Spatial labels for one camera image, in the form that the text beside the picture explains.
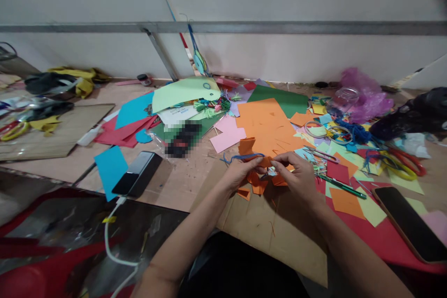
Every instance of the small bottle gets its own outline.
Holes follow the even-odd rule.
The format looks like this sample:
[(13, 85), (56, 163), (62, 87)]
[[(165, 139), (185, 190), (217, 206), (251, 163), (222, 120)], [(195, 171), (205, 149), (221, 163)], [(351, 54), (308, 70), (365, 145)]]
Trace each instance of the small bottle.
[(147, 74), (139, 74), (136, 78), (143, 86), (149, 86), (150, 84), (152, 84), (152, 80), (148, 77)]

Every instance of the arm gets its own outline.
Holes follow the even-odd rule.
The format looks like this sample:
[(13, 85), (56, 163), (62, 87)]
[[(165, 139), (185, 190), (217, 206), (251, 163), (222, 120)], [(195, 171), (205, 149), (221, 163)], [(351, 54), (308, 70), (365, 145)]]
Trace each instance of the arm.
[(164, 242), (144, 272), (135, 298), (176, 297), (185, 272), (205, 244), (228, 199), (261, 158), (234, 161), (222, 180)]
[[(290, 172), (284, 166), (293, 165)], [(319, 199), (312, 165), (295, 153), (274, 158), (272, 165), (289, 185), (297, 201), (314, 219), (329, 251), (345, 275), (365, 297), (412, 297), (395, 273), (369, 246)]]

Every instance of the hand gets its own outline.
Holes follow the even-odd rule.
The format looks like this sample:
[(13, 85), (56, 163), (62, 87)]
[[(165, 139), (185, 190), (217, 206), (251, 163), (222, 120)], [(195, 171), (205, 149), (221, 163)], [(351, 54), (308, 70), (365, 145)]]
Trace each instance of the hand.
[[(271, 164), (302, 205), (309, 208), (319, 203), (312, 164), (291, 151), (276, 156)], [(295, 168), (292, 172), (285, 168), (289, 164)]]
[(236, 191), (241, 182), (247, 177), (247, 174), (252, 170), (255, 170), (259, 174), (266, 173), (265, 169), (258, 166), (262, 162), (262, 159), (263, 157), (257, 157), (247, 163), (234, 159), (219, 184), (231, 192)]

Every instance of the black fabric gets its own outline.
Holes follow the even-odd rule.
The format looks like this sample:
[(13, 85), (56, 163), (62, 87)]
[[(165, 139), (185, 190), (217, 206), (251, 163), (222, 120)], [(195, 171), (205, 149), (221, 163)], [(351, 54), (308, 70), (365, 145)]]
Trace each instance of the black fabric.
[(293, 269), (223, 232), (208, 239), (178, 296), (309, 297)]

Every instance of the metal bar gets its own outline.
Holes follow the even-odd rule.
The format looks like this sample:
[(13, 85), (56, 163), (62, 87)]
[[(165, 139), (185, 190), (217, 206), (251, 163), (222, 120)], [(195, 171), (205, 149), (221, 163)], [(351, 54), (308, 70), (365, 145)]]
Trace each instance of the metal bar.
[(155, 50), (158, 53), (158, 56), (160, 57), (160, 59), (162, 60), (164, 66), (166, 67), (166, 70), (168, 71), (169, 75), (171, 76), (173, 81), (177, 81), (178, 77), (171, 65), (171, 62), (168, 60), (165, 52), (162, 50), (162, 47), (158, 44), (156, 37), (154, 36), (154, 34), (152, 32), (150, 32), (147, 29), (144, 29), (143, 32), (146, 33), (147, 36), (149, 36), (150, 41), (152, 42), (152, 45), (154, 46)]
[[(196, 34), (319, 34), (447, 36), (447, 21), (190, 22)], [(186, 33), (187, 23), (111, 22), (0, 25), (3, 33)]]

